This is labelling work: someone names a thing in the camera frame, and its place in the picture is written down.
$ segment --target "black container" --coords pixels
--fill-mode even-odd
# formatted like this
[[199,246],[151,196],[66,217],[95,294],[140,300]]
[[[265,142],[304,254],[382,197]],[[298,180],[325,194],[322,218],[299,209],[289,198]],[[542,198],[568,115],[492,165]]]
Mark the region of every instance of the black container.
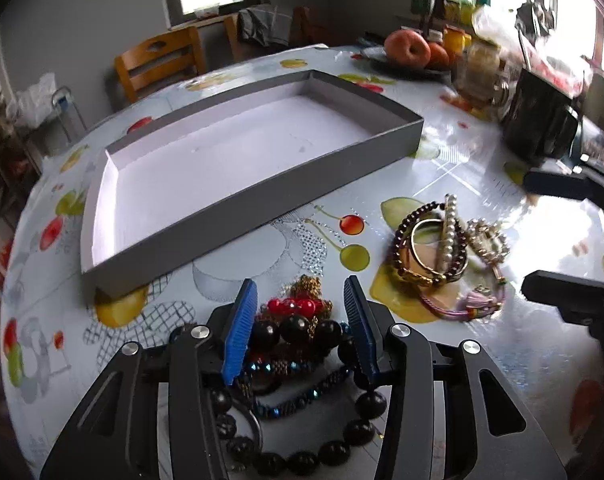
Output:
[[561,158],[578,129],[572,99],[540,76],[522,69],[502,126],[504,142],[518,156],[538,165]]

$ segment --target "gray box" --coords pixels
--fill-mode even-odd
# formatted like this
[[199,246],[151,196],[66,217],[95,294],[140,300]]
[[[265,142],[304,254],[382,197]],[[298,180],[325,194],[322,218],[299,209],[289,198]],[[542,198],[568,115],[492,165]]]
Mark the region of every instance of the gray box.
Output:
[[127,294],[415,152],[422,123],[315,70],[158,118],[98,157],[82,218],[83,280],[112,298]]

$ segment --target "round table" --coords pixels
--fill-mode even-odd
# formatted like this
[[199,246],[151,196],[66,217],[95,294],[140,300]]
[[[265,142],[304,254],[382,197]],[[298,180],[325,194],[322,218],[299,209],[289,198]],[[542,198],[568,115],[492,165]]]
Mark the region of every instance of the round table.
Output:
[[[310,68],[380,92],[423,116],[418,151],[120,300],[82,289],[82,212],[100,150],[142,118],[157,118],[247,82]],[[356,274],[368,297],[386,304],[397,319],[427,338],[451,345],[469,337],[479,341],[523,396],[560,458],[568,460],[590,420],[589,399],[602,389],[598,345],[585,327],[564,324],[555,309],[528,303],[519,290],[524,276],[537,269],[604,279],[604,215],[586,202],[527,196],[518,185],[524,170],[501,145],[498,126],[441,99],[451,92],[439,83],[396,80],[376,72],[353,49],[307,47],[156,92],[98,124],[67,153],[48,159],[15,233],[0,313],[6,399],[34,474],[122,343],[166,343],[175,326],[205,322],[215,306],[233,300],[245,277],[257,282],[259,300],[265,303],[304,273],[322,276],[322,294],[333,301],[338,320],[346,319],[342,284]],[[441,201],[446,193],[457,194],[463,219],[501,220],[512,246],[503,268],[510,283],[508,298],[488,319],[437,319],[392,283],[386,255],[394,230],[417,205]],[[242,221],[241,211],[237,221]],[[464,280],[462,287],[491,284],[477,264]],[[324,411],[331,410],[319,408],[313,420],[321,420]],[[319,423],[305,420],[304,429],[296,427],[298,435],[309,426],[318,430]],[[166,449],[161,438],[160,470],[169,476],[162,446]],[[358,456],[349,462],[354,465],[336,469],[333,476],[355,472],[371,478],[375,453]]]

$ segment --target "chair backrest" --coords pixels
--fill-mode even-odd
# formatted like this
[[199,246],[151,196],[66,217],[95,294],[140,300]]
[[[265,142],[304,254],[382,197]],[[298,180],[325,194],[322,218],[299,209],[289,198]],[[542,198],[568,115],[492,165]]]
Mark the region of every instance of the chair backrest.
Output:
[[[153,63],[187,47],[190,49],[186,54],[167,58],[164,62]],[[146,64],[150,64],[149,69],[133,76],[129,74],[129,71]],[[138,100],[138,90],[193,66],[198,73],[207,71],[200,36],[195,27],[181,28],[149,38],[115,58],[115,70],[128,100],[132,103]]]

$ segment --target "plaid cloth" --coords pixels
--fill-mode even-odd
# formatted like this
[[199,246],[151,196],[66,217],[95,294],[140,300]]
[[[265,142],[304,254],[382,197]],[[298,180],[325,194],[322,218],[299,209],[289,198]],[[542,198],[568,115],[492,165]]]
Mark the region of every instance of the plaid cloth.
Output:
[[288,46],[293,9],[261,4],[240,10],[239,21],[244,40],[254,40],[262,46],[272,43]]

